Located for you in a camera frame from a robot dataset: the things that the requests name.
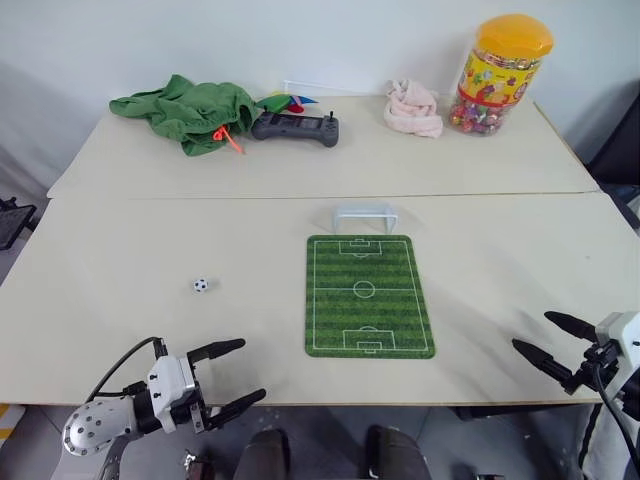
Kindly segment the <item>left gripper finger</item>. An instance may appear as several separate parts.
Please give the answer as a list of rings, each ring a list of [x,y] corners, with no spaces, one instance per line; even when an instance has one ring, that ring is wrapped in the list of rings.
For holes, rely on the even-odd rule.
[[[213,360],[215,358],[229,354],[232,351],[243,348],[246,341],[243,338],[216,341],[191,350],[187,353],[187,360],[192,370],[195,365],[203,360]]]
[[[207,419],[206,429],[217,430],[241,416],[250,407],[266,397],[265,389],[258,389],[222,407]]]

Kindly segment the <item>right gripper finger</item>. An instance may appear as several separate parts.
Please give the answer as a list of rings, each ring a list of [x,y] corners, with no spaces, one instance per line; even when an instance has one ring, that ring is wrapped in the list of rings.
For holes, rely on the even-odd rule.
[[[574,394],[575,390],[570,385],[572,371],[557,362],[551,354],[520,339],[513,339],[512,346],[531,365],[557,381],[567,394]]]
[[[560,329],[576,338],[588,340],[591,343],[597,342],[595,326],[584,320],[556,311],[546,311],[544,316]]]

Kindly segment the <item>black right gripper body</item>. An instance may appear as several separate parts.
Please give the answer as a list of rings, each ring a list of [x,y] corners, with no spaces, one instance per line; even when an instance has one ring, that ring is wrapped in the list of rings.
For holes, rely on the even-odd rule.
[[[618,373],[620,347],[617,341],[594,343],[584,352],[584,360],[575,373],[578,386],[602,393]]]

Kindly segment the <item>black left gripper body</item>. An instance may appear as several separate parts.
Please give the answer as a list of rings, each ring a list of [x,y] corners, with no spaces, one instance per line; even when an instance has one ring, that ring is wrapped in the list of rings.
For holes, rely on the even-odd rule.
[[[213,418],[222,408],[207,405],[200,384],[196,378],[196,363],[208,360],[206,353],[188,352],[179,358],[179,366],[184,378],[184,387],[177,400],[171,403],[170,414],[176,425],[191,423],[196,433],[212,429]]]

